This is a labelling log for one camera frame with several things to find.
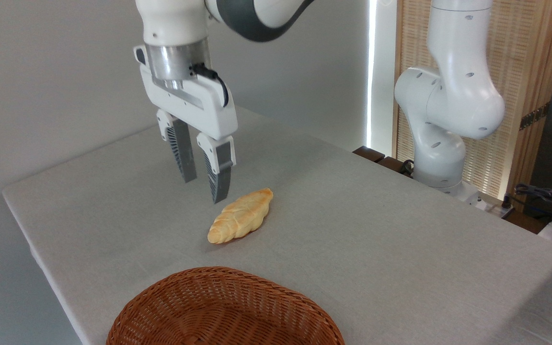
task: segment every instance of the brown wicker basket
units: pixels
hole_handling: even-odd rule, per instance
[[[344,345],[308,297],[236,269],[193,268],[156,282],[118,315],[106,345]]]

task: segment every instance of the baked pastry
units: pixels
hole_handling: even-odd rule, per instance
[[[210,227],[208,242],[225,243],[246,236],[258,229],[267,215],[274,194],[270,188],[264,188],[225,206]]]

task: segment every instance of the table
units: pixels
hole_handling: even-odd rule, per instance
[[[552,341],[551,241],[238,112],[238,165],[223,203],[212,204],[201,159],[199,178],[182,182],[157,127],[4,190],[84,344],[105,343],[144,288],[198,266],[241,269],[304,293],[349,345]],[[275,197],[258,231],[207,242],[228,201],[266,186]]]

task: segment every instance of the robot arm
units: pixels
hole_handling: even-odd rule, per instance
[[[229,89],[211,69],[208,25],[224,22],[243,37],[272,41],[313,0],[136,0],[144,46],[134,48],[146,93],[159,107],[162,139],[189,182],[197,177],[188,125],[199,129],[214,203],[227,197],[236,165],[237,116]]]
[[[272,41],[287,32],[314,0],[206,0],[208,11],[239,35]]]
[[[475,205],[478,190],[462,181],[466,146],[504,118],[504,100],[489,76],[486,42],[493,0],[433,0],[427,31],[438,69],[409,68],[395,97],[414,138],[414,179]]]

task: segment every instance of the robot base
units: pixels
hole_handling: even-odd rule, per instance
[[[461,181],[460,183],[447,188],[436,188],[436,190],[449,194],[450,196],[457,198],[466,204],[472,206],[477,206],[478,204],[478,188],[467,183],[466,181]]]

